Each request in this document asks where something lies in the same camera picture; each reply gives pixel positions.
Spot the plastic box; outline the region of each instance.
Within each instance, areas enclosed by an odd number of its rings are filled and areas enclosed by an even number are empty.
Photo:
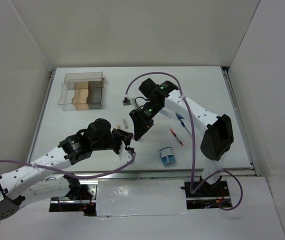
[[[64,111],[102,109],[103,87],[102,72],[68,73],[58,105]]]

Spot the red marker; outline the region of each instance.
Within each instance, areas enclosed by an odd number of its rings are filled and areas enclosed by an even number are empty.
[[[177,139],[177,141],[180,143],[180,145],[184,145],[183,142],[179,139],[179,137],[177,137],[176,133],[174,132],[174,130],[171,128],[171,126],[167,125],[167,127],[169,128],[169,130],[171,131],[172,135],[174,135],[174,137]]]

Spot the wall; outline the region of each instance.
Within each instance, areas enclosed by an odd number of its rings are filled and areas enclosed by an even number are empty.
[[[50,77],[50,66],[0,0],[0,159],[25,161]],[[0,173],[16,168],[0,164]]]
[[[261,0],[229,77],[285,232],[285,0]]]
[[[13,0],[56,67],[230,66],[259,0]]]

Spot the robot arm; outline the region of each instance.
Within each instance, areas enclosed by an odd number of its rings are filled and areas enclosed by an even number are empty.
[[[81,190],[79,180],[69,176],[43,180],[53,174],[50,168],[68,168],[99,150],[113,150],[120,160],[127,161],[135,155],[134,149],[129,147],[132,137],[132,133],[120,129],[111,131],[111,124],[99,118],[32,162],[33,167],[23,166],[0,175],[0,221],[29,203],[57,196],[73,199]]]
[[[139,87],[140,92],[149,100],[142,108],[130,112],[134,124],[134,139],[140,139],[153,125],[153,117],[163,108],[167,107],[190,120],[187,106],[182,98],[188,102],[194,127],[203,136],[200,149],[205,156],[205,167],[201,178],[221,170],[224,154],[230,149],[234,141],[231,119],[227,115],[218,116],[204,109],[186,96],[181,96],[178,87],[170,81],[158,85],[150,78],[143,81]],[[209,178],[207,183],[211,187],[220,181],[219,174]]]

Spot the blue pen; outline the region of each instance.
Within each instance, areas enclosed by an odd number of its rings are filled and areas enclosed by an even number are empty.
[[[191,137],[193,137],[193,135],[191,134],[191,132],[188,131],[187,127],[185,126],[183,120],[182,120],[180,117],[177,117],[177,119],[178,119],[178,121],[180,122],[180,124],[183,126],[183,128],[186,129],[187,133],[189,133],[189,135],[190,135]]]

